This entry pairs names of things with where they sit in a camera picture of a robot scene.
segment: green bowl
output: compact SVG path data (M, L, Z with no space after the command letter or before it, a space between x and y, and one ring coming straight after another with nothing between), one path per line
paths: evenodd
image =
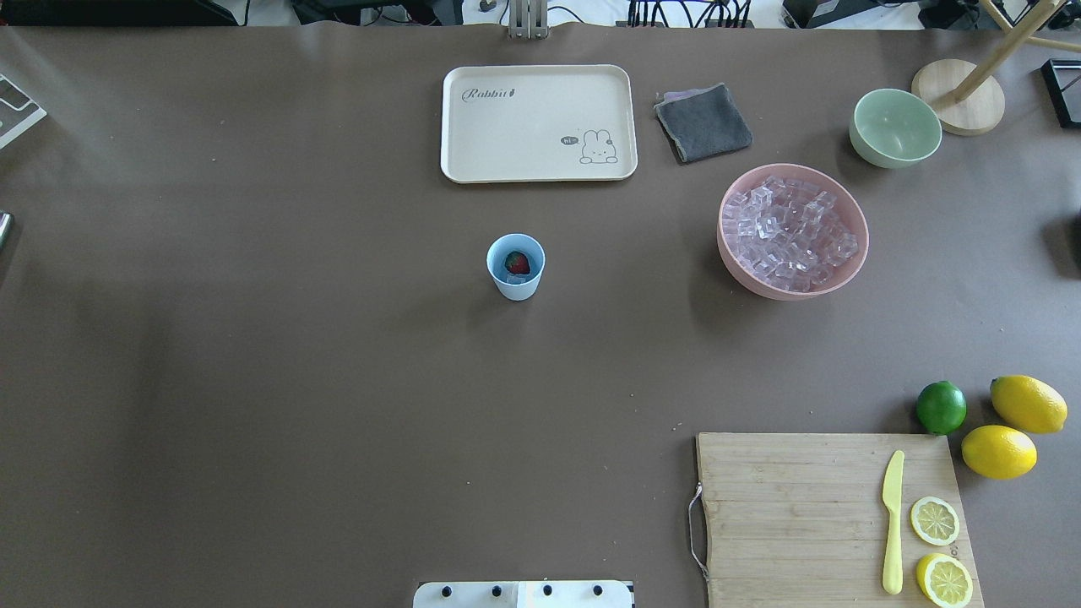
M849 140L867 162L900 169L934 154L943 141L943 128L923 100L898 89L877 89L856 104Z

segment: green lime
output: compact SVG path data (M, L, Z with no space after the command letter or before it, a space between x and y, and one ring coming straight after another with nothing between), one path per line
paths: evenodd
M952 433L964 422L969 406L964 394L952 382L929 384L916 399L916 418L935 435Z

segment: yellow knife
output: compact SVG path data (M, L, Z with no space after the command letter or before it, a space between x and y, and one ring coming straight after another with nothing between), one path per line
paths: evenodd
M905 452L893 452L882 481L882 502L890 512L890 533L885 538L885 559L882 564L882 589L890 595L900 593L900 478L905 471Z

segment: lemon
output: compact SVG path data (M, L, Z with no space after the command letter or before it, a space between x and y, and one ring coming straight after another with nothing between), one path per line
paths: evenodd
M961 531L957 512L948 502L936 497L923 497L916 501L911 519L916 536L933 545L948 545L957 540Z
M985 477L1012 479L1036 466L1036 446L1016 428L987 424L961 439L961 458Z
M1003 375L992 380L991 405L1007 424L1027 433L1057 433L1066 422L1063 396L1027 375Z
M972 576L957 559L929 553L916 565L916 581L927 599L942 608L961 608L972 600Z
M927 384L916 399L916 418L935 435L948 435L957 431L967 413L964 394L946 380Z

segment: pink bowl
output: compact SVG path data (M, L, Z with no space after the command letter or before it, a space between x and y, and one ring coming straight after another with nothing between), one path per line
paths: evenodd
M802 180L837 196L837 202L833 203L833 211L841 217L844 225L852 230L856 236L856 242L859 243L859 251L851 260L838 266L833 270L833 277L825 285L814 286L811 291L800 292L777 289L755 278L755 275L739 265L739 262L736 261L735 252L732 251L732 248L724 240L724 232L721 229L721 216L724 213L724 206L728 204L729 198L735 193L755 188L770 175L776 175L783 180ZM856 276L856 273L863 267L864 261L867 260L868 244L867 220L864 217L864 212L859 209L859 206L856 204L856 199L849 194L849 190L844 189L844 186L838 184L829 175L801 164L778 162L776 164L765 164L751 169L744 173L724 193L724 198L721 199L721 209L717 215L717 248L721 252L721 260L724 262L724 267L732 273L732 276L739 281L739 285L759 295L773 300L806 300L840 289L841 286L852 280L852 277Z

